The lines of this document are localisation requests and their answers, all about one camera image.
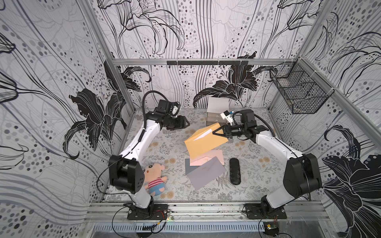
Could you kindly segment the white letter paper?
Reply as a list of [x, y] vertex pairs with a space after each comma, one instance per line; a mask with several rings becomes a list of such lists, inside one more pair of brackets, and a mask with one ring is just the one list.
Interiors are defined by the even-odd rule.
[[204, 138], [205, 136], [207, 136], [207, 135], [209, 135], [209, 134], [212, 134], [212, 132], [213, 132], [212, 129], [205, 130], [205, 131], [203, 131], [200, 135], [198, 135], [193, 141], [202, 139], [202, 138]]

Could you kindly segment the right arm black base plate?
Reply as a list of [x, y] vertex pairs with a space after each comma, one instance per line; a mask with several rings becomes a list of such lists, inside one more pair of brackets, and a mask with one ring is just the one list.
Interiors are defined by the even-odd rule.
[[250, 220], [256, 219], [286, 219], [287, 215], [284, 207], [272, 208], [267, 201], [267, 196], [261, 198], [261, 202], [258, 203], [245, 203], [242, 212], [246, 214]]

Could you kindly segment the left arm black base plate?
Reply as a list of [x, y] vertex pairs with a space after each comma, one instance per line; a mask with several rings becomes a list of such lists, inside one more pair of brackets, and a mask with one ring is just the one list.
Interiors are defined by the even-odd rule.
[[127, 219], [131, 221], [138, 220], [166, 220], [169, 214], [168, 204], [151, 204], [147, 208], [138, 208], [132, 206], [129, 210]]

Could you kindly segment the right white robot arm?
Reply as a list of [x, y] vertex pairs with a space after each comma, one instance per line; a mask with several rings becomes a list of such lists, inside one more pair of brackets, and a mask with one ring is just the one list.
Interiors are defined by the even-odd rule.
[[226, 125], [214, 130], [213, 135], [233, 138], [244, 136], [269, 151], [285, 163], [283, 184], [261, 199], [262, 213], [273, 212], [299, 197], [322, 188], [318, 160], [315, 155], [305, 154], [279, 139], [271, 126], [253, 110], [220, 114]]

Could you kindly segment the tan kraft envelope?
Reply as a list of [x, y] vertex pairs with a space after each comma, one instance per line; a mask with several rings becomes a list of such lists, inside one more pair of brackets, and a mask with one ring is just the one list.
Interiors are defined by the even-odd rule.
[[187, 140], [185, 140], [185, 145], [188, 150], [190, 159], [196, 158], [226, 142], [228, 142], [228, 139], [215, 136], [212, 134], [209, 134], [205, 136], [202, 139], [193, 141], [198, 135], [200, 135], [203, 131], [212, 129], [213, 131], [218, 129], [221, 125], [219, 123], [215, 123], [211, 126], [208, 126], [206, 128], [202, 128], [197, 130], [191, 137], [189, 137]]

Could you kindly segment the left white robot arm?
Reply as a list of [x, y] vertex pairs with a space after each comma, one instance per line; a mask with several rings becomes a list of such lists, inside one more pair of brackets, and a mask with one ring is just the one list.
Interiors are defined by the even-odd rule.
[[[152, 111], [146, 111], [145, 98], [149, 94], [163, 97]], [[153, 204], [153, 196], [143, 188], [144, 174], [140, 165], [147, 148], [163, 129], [174, 131], [187, 128], [190, 123], [185, 116], [179, 116], [181, 104], [170, 102], [162, 93], [150, 90], [142, 99], [143, 124], [136, 136], [120, 155], [113, 155], [108, 162], [109, 182], [122, 193], [130, 196], [133, 205], [147, 210]]]

